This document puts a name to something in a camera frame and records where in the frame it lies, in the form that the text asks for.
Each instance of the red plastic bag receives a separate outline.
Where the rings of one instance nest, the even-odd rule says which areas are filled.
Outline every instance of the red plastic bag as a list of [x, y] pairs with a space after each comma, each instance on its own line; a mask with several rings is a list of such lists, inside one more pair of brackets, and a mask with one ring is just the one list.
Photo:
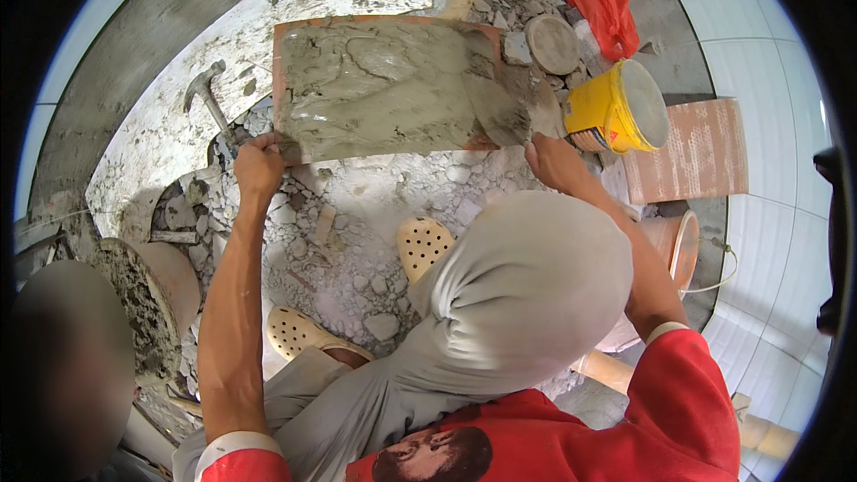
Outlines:
[[589, 21], [601, 52], [608, 59], [631, 58], [640, 38], [628, 0], [566, 0]]

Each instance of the hammer handle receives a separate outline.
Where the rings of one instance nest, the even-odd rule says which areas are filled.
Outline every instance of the hammer handle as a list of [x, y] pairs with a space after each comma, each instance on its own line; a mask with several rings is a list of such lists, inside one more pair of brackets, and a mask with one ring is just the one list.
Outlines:
[[208, 111], [212, 113], [212, 117], [217, 122], [218, 127], [220, 127], [220, 133], [223, 135], [223, 140], [226, 142], [226, 147], [232, 154], [232, 158], [237, 157], [238, 139], [235, 136], [235, 132], [229, 128], [229, 123], [226, 121], [223, 112], [220, 111], [220, 106], [214, 101], [210, 93], [201, 92], [199, 95], [202, 97], [202, 101], [206, 103]]

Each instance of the hammer head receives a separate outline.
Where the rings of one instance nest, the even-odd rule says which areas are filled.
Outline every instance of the hammer head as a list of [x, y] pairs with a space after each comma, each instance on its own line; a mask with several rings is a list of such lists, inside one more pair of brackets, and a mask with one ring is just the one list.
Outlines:
[[226, 71], [226, 62], [220, 59], [190, 81], [190, 84], [187, 85], [187, 91], [184, 92], [185, 113], [190, 112], [190, 103], [193, 102], [196, 94], [211, 96], [211, 81], [223, 71]]

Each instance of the hand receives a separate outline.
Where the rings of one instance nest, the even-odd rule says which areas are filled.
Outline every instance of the hand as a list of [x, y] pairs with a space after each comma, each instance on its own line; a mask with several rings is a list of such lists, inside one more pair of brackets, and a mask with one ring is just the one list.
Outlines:
[[600, 202], [606, 193], [601, 181], [586, 168], [584, 159], [565, 140], [536, 133], [532, 142], [524, 144], [524, 157], [545, 187], [591, 204]]
[[283, 180], [284, 168], [275, 133], [260, 134], [241, 145], [235, 160], [241, 204], [266, 209]]

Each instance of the forearm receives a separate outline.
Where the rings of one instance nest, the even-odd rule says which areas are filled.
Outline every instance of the forearm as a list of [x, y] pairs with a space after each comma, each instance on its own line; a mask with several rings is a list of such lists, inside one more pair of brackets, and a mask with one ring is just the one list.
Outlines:
[[628, 320], [643, 341], [647, 341], [652, 330], [665, 322], [687, 324], [687, 316], [681, 305], [673, 278], [643, 232], [616, 204], [616, 201], [592, 177], [594, 182], [588, 187], [578, 187], [565, 191], [585, 202], [603, 210], [616, 222], [631, 241], [634, 277], [631, 294], [625, 308]]
[[248, 198], [212, 278], [199, 337], [206, 440], [267, 433], [262, 393], [262, 233], [266, 205]]

